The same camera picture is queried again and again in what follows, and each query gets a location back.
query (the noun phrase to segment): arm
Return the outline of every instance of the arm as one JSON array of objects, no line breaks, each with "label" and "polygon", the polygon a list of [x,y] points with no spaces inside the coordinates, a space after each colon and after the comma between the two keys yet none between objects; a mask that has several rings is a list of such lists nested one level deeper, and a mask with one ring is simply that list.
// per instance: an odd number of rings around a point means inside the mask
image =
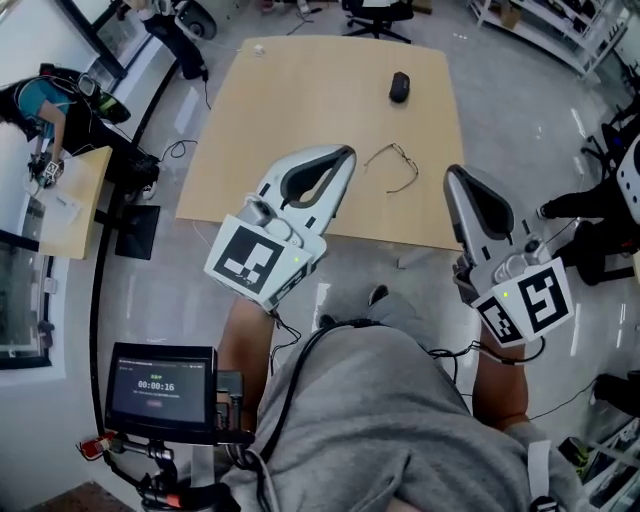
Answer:
[{"label": "arm", "polygon": [[[480,341],[503,357],[524,357],[524,345],[501,348],[484,324]],[[529,390],[524,366],[498,363],[480,353],[473,386],[473,415],[489,427],[505,430],[516,423],[528,422],[528,407]]]},{"label": "arm", "polygon": [[267,383],[273,326],[274,319],[260,306],[237,298],[231,306],[218,348],[218,369],[242,373],[242,426],[254,432],[258,405]]},{"label": "arm", "polygon": [[49,100],[45,100],[40,107],[40,110],[38,111],[38,117],[51,123],[54,127],[51,161],[59,163],[60,151],[62,150],[62,139],[64,138],[64,127],[67,116],[65,116],[64,112],[62,112],[62,110],[56,107]]}]

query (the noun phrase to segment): timer display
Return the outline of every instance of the timer display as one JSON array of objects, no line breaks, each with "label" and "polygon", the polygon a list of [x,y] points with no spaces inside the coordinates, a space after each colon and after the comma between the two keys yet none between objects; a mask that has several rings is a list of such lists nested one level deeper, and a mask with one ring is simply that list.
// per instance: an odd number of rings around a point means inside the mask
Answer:
[{"label": "timer display", "polygon": [[139,380],[138,387],[142,389],[157,389],[158,391],[175,391],[176,385],[169,382],[147,382]]}]

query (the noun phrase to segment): gray t-shirt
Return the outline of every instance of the gray t-shirt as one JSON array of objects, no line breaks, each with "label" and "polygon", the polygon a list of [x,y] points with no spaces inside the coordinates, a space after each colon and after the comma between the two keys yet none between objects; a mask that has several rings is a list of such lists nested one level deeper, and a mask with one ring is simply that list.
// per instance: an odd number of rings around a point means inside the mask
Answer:
[{"label": "gray t-shirt", "polygon": [[[268,383],[253,449],[280,416],[303,342]],[[283,512],[386,511],[393,497],[422,511],[526,511],[529,423],[502,433],[469,414],[453,382],[406,334],[388,327],[336,329],[302,370],[268,462]],[[582,509],[582,487],[554,449],[550,494]],[[256,475],[224,475],[243,510],[260,510]]]}]

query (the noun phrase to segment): person in teal shirt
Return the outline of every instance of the person in teal shirt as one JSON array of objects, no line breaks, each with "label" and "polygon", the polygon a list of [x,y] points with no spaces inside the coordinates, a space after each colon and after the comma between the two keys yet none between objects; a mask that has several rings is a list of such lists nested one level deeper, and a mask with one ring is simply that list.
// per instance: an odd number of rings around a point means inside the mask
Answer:
[{"label": "person in teal shirt", "polygon": [[158,159],[109,129],[78,94],[71,97],[48,77],[23,80],[0,90],[0,123],[37,137],[34,159],[40,158],[45,139],[52,140],[51,159],[60,163],[64,149],[72,156],[109,146],[113,152],[106,178],[129,191],[140,190],[143,199],[155,194]]}]

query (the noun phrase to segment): display screen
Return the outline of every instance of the display screen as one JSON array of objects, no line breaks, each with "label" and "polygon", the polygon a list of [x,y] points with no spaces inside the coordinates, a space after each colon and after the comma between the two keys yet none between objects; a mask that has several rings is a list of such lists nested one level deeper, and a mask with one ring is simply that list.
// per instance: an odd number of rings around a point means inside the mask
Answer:
[{"label": "display screen", "polygon": [[205,422],[207,364],[119,357],[112,409],[190,423]]}]

